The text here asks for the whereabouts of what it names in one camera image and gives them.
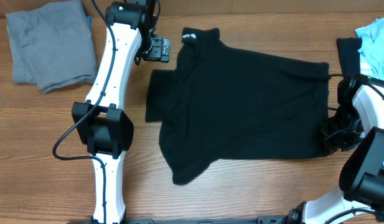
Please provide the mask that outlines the black t-shirt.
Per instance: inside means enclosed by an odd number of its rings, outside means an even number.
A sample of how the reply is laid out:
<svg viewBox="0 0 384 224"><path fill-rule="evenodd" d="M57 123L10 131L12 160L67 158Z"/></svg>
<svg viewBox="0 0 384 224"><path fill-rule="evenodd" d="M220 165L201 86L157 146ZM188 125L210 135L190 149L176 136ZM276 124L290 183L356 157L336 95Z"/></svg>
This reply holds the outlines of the black t-shirt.
<svg viewBox="0 0 384 224"><path fill-rule="evenodd" d="M235 49L218 29L184 28L174 70L151 73L147 122L176 185L219 159L310 159L329 151L329 66Z"/></svg>

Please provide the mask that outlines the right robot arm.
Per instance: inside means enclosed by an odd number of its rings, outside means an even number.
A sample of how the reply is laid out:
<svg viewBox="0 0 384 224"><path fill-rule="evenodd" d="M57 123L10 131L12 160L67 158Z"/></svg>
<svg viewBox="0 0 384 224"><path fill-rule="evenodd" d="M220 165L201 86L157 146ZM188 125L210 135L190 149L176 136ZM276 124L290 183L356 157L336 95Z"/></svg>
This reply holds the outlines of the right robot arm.
<svg viewBox="0 0 384 224"><path fill-rule="evenodd" d="M343 166L338 187L300 203L278 223L343 223L365 213L384 222L384 81L362 74L352 79L351 102L365 137Z"/></svg>

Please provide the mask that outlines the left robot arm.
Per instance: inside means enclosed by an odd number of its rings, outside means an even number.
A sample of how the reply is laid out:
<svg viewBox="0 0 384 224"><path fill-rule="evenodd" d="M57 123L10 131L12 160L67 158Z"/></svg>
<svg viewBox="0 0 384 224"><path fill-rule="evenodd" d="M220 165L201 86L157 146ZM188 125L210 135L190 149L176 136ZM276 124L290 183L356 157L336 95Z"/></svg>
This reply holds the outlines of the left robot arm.
<svg viewBox="0 0 384 224"><path fill-rule="evenodd" d="M159 1L113 2L106 24L103 56L83 103L74 103L74 129L87 147L95 172L96 205L90 223L124 223L123 164L134 126L125 113L131 67L142 60L169 61L170 40L155 34Z"/></svg>

